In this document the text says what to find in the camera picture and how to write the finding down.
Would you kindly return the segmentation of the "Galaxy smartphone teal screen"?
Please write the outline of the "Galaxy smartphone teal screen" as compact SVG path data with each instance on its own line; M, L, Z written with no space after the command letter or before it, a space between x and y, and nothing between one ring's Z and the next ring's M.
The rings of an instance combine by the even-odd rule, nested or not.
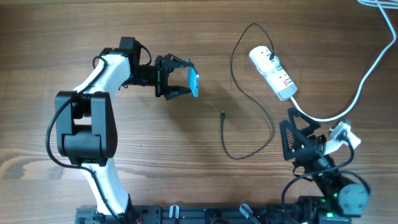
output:
M195 98L199 97L199 73L195 67L187 68L187 83L191 89L192 95Z

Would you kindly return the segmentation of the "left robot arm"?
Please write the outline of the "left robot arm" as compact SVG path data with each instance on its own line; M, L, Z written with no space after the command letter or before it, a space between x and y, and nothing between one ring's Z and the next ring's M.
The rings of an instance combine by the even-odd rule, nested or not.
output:
M80 222L140 222L114 162L118 132L112 100L120 88L153 86L155 95L167 100L198 96L199 74L191 60L167 54L141 64L145 49L135 38L122 37L118 47L105 48L93 59L93 71L81 85L55 97L47 153L59 166L80 170L97 203L93 214L78 213Z

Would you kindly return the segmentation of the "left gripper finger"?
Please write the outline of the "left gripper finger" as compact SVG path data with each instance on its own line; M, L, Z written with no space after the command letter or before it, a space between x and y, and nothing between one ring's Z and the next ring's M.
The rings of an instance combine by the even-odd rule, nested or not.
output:
M192 62L182 60L175 55L167 54L166 55L166 72L171 73L175 68L188 68L194 67Z
M180 95L191 93L191 89L184 86L168 86L165 90L166 100L174 99Z

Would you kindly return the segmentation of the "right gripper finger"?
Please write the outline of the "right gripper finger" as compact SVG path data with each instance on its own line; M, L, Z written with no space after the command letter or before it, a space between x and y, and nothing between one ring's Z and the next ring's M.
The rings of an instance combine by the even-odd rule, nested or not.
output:
M297 108L289 108L288 109L289 121L291 125L299 130L303 135L309 136L315 132L316 129L320 128L321 125L318 121L309 118L307 115L304 115ZM295 119L299 119L306 122L306 127L298 128L295 122Z
M282 149L286 161L295 158L300 147L300 140L297 138L298 129L289 121L283 120L279 124L282 140Z

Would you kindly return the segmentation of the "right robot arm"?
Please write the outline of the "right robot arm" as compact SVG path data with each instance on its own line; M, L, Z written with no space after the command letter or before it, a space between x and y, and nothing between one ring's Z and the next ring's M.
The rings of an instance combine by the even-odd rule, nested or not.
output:
M290 223L350 223L367 207L371 188L360 176L351 180L344 167L354 159L361 140L351 130L351 122L341 119L329 130L329 136L316 136L320 123L296 108L288 110L289 118L280 122L284 159L295 168L303 168L283 189L281 209ZM285 202L285 194L296 182L314 182L322 196L301 196L294 204Z

